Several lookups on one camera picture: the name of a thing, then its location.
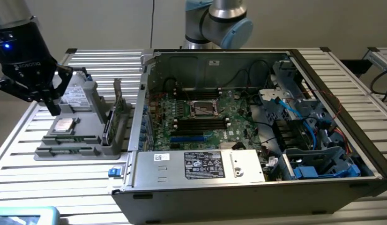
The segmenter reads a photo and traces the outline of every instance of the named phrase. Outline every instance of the gray wall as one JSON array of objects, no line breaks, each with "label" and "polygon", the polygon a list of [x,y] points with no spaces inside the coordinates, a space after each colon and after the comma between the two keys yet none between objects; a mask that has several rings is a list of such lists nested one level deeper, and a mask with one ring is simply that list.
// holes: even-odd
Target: gray wall
[{"label": "gray wall", "polygon": [[[51,55],[67,48],[149,47],[151,0],[26,0]],[[327,46],[342,58],[387,46],[387,0],[245,0],[254,30],[245,47]],[[183,0],[155,0],[154,48],[183,38]],[[14,100],[0,93],[0,100]]]}]

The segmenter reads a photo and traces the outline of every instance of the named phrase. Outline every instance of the motherboard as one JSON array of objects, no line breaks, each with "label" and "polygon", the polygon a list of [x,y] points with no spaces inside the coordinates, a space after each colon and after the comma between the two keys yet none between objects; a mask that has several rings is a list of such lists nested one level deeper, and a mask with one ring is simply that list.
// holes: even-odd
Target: motherboard
[{"label": "motherboard", "polygon": [[257,126],[238,114],[245,97],[237,90],[155,95],[154,150],[258,149]]}]

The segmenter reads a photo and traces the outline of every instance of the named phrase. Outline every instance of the robotic arm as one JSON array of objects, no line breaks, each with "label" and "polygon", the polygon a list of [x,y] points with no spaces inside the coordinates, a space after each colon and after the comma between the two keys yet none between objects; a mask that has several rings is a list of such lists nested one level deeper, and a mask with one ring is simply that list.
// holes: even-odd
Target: robotic arm
[{"label": "robotic arm", "polygon": [[186,0],[186,49],[239,48],[247,41],[253,23],[242,0]]},{"label": "robotic arm", "polygon": [[[23,101],[43,103],[55,116],[73,69],[57,64],[31,19],[23,0],[0,0],[0,90]],[[55,71],[57,87],[51,82]]]}]

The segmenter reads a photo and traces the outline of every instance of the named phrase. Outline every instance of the power supply label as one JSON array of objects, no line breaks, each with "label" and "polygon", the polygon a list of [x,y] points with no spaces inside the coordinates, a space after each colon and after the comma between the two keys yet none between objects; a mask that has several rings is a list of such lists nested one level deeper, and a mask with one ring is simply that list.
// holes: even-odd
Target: power supply label
[{"label": "power supply label", "polygon": [[185,152],[185,178],[225,178],[219,151]]}]

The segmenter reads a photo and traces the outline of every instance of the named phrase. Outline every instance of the blue cable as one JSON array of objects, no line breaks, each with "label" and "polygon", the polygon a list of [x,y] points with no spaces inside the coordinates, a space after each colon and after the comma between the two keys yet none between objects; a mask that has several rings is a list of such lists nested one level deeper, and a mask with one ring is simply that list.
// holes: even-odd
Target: blue cable
[{"label": "blue cable", "polygon": [[[285,107],[285,109],[287,109],[291,113],[294,113],[297,115],[297,117],[299,118],[299,120],[302,120],[301,114],[298,113],[297,110],[291,109],[282,101],[278,101],[277,104],[279,104],[282,107]],[[311,137],[311,150],[315,149],[315,135],[313,134],[313,131],[310,129],[310,126],[307,125],[307,123],[303,121],[303,126],[309,131],[310,137]]]}]

